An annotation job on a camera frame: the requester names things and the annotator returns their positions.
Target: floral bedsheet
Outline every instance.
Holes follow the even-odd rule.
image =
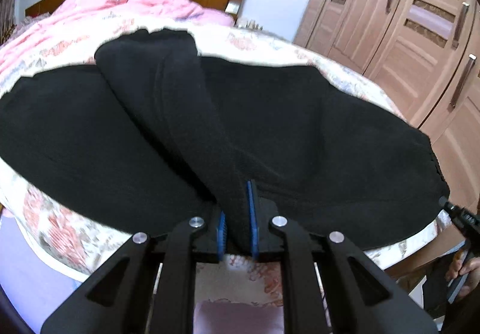
[[[167,26],[187,29],[201,55],[220,56],[237,62],[263,65],[313,65],[334,86],[368,100],[399,117],[401,113],[376,84],[360,74],[321,55],[271,36],[226,26],[201,26],[162,20],[150,16],[112,14],[85,24],[71,24],[65,36],[49,40],[24,54],[0,74],[0,96],[20,77],[64,65],[94,64],[94,53],[104,42],[138,28],[149,31]],[[114,230],[70,211],[23,179],[0,159],[0,202],[15,216],[27,242],[45,263],[76,280],[83,281],[130,235]],[[381,268],[387,268],[433,240],[448,226],[448,216],[439,216],[417,235],[366,254]],[[220,265],[198,264],[197,301],[230,301],[254,305],[283,304],[280,267],[259,264],[226,255]]]

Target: human hand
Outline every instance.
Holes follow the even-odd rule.
[[[480,283],[480,257],[472,258],[462,267],[462,253],[462,250],[457,251],[457,254],[455,254],[455,257],[448,268],[448,272],[445,275],[445,279],[450,281],[458,276],[470,273],[466,278],[465,284],[458,293],[457,300],[463,299],[477,287],[478,283]]]

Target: silver screw head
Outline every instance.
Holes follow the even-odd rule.
[[[147,239],[148,239],[148,236],[145,233],[136,233],[136,234],[134,234],[134,236],[132,238],[134,243],[138,243],[139,245],[141,243],[145,243]]]
[[[289,221],[287,220],[287,218],[283,217],[283,216],[275,216],[273,219],[272,219],[272,223],[274,225],[276,225],[277,227],[284,227],[287,225]]]
[[[205,220],[203,220],[200,216],[194,216],[190,219],[188,224],[190,225],[190,227],[199,228],[205,224]]]
[[[345,240],[345,236],[339,232],[339,231],[333,231],[330,233],[328,238],[333,242],[333,243],[342,243]]]

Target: pink blanket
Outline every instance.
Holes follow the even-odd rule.
[[[66,0],[49,18],[0,49],[0,74],[31,48],[53,37],[64,36],[68,25],[96,16],[152,15],[195,21],[197,24],[232,26],[233,19],[218,10],[205,9],[189,0]]]

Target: black cloth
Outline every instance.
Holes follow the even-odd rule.
[[[447,307],[447,285],[445,273],[452,263],[455,253],[447,254],[437,258],[427,270],[427,280],[422,285],[423,309],[432,319],[445,315]]]
[[[171,30],[121,36],[95,60],[3,96],[0,156],[96,221],[164,233],[216,201],[248,250],[255,179],[281,214],[367,249],[417,233],[449,195],[426,135],[314,67],[198,57]]]
[[[480,331],[480,286],[453,304],[447,304],[442,334],[473,334]]]

